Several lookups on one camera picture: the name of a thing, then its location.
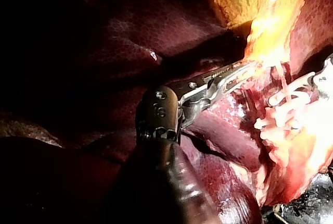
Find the screw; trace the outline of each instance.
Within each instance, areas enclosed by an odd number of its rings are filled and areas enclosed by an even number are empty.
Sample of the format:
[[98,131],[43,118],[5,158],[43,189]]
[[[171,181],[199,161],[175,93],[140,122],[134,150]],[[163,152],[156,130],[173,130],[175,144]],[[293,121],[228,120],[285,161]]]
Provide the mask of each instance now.
[[195,82],[189,82],[189,83],[188,83],[188,86],[189,86],[191,89],[195,89],[198,85],[197,85]]
[[163,107],[159,107],[157,109],[157,115],[160,117],[164,117],[165,116],[165,109]]
[[157,91],[156,92],[156,98],[159,100],[163,100],[167,97],[167,94],[165,94],[163,91]]

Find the glistening wet surface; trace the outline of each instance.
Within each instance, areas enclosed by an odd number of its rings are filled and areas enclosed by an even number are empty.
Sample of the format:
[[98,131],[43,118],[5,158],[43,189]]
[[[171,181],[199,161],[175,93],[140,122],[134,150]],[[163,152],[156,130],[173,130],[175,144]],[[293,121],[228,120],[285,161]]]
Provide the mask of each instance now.
[[265,224],[331,224],[333,223],[333,184],[328,175],[317,175],[311,186],[297,200],[273,209],[262,210]]

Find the metal jaw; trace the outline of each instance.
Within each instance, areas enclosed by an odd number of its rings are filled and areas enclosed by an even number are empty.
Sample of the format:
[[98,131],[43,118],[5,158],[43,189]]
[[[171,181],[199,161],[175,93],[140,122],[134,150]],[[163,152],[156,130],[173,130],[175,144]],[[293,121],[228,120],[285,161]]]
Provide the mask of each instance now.
[[186,81],[168,84],[167,86],[176,93],[178,107],[185,117],[181,129],[191,125],[200,112],[208,109],[223,96],[240,88],[251,77],[249,71],[257,64],[258,62],[244,64],[237,61]]

